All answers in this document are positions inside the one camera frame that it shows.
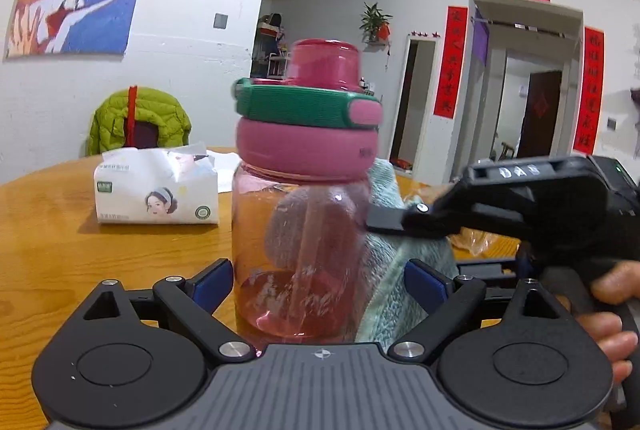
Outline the person's right hand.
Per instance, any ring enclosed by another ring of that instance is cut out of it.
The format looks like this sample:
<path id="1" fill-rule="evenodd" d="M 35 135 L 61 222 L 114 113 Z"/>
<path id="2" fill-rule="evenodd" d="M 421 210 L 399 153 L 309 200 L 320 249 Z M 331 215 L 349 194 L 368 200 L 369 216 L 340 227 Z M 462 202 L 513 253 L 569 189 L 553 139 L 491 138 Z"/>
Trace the person's right hand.
<path id="1" fill-rule="evenodd" d="M 622 261 L 594 281 L 591 292 L 605 304 L 620 305 L 629 299 L 638 299 L 639 288 L 639 262 Z M 639 337 L 624 329 L 623 320 L 613 312 L 582 315 L 577 320 L 611 362 L 614 384 L 621 384 L 634 369 L 630 355 L 637 349 Z"/>

